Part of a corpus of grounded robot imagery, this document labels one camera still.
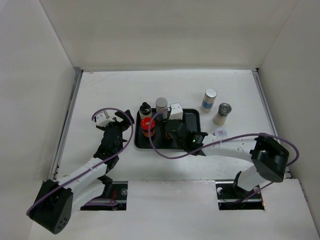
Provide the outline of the red-lid chili sauce jar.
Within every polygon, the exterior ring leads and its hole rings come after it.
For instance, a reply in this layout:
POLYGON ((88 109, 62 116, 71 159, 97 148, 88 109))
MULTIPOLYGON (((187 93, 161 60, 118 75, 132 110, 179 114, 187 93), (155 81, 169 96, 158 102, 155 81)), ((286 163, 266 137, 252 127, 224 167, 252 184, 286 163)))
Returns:
POLYGON ((153 138, 155 136, 156 122, 151 117, 145 117, 140 121, 142 134, 145 138, 153 138))
POLYGON ((173 139, 171 138, 171 136, 169 135, 168 132, 165 133, 165 139, 166 139, 167 141, 172 141, 172 140, 173 140, 173 139))

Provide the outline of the black-cap clear bottle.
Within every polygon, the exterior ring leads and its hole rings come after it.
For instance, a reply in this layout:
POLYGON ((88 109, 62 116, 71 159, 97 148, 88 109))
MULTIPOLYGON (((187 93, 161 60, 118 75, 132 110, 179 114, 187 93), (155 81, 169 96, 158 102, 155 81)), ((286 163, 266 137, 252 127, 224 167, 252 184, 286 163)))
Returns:
POLYGON ((143 102, 139 107, 139 115, 141 120, 152 117, 152 108, 147 102, 143 102))

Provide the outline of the silver-lid bead jar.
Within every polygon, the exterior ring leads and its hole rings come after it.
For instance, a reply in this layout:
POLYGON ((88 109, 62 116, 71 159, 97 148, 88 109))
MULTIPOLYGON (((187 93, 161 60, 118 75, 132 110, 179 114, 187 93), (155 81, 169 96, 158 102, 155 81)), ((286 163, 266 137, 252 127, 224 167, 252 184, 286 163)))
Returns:
POLYGON ((213 88, 208 88, 203 96, 201 103, 201 110, 205 113, 209 113, 214 105, 217 97, 217 91, 213 88))
POLYGON ((168 101, 164 97, 159 97, 155 101, 155 109, 157 115, 157 119, 159 121, 165 120, 167 118, 167 113, 168 113, 168 101))

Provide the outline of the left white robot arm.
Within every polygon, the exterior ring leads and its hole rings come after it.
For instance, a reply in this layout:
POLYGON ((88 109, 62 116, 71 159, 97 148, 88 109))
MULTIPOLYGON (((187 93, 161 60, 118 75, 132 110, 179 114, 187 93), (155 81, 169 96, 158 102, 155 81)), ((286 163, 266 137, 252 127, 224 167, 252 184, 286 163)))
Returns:
POLYGON ((123 138, 123 132, 134 128, 130 110, 114 108, 115 117, 110 118, 102 108, 92 116, 96 128, 103 131, 103 137, 90 160, 75 172, 56 181, 44 181, 33 205, 26 215, 52 234, 60 233, 70 221, 74 210, 81 208, 91 199, 108 199, 112 186, 106 181, 106 174, 119 161, 119 155, 129 145, 130 139, 123 138))

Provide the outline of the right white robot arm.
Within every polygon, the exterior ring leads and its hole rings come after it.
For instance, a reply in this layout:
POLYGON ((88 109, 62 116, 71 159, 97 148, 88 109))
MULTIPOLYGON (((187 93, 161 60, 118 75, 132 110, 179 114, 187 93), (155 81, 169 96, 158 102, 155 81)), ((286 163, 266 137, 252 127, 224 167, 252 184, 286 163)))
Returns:
POLYGON ((289 151, 267 134, 258 134, 254 139, 243 136, 227 140, 206 132, 191 131, 178 119, 169 120, 164 129, 179 149, 193 156, 222 156, 252 163, 234 178, 231 190, 238 198, 245 197, 266 181, 281 183, 284 180, 289 151))

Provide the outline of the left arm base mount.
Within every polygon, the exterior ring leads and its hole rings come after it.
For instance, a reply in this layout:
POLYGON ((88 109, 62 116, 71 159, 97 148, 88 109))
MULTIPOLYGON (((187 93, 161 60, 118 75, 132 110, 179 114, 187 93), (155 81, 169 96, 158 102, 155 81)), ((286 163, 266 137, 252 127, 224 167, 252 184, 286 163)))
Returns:
POLYGON ((126 211, 128 198, 128 181, 113 181, 104 175, 97 179, 103 185, 101 195, 94 197, 80 208, 81 211, 126 211))

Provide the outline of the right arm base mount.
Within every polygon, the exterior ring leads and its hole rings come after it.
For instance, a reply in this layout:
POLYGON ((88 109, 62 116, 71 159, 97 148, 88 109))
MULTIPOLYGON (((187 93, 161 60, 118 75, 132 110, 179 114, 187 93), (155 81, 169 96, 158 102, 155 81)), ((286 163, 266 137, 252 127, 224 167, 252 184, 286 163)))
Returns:
POLYGON ((215 182, 218 209, 220 211, 236 211, 236 210, 264 210, 261 193, 255 193, 249 198, 254 190, 259 189, 259 185, 255 186, 251 191, 246 191, 240 188, 238 178, 239 171, 233 181, 221 180, 215 182))

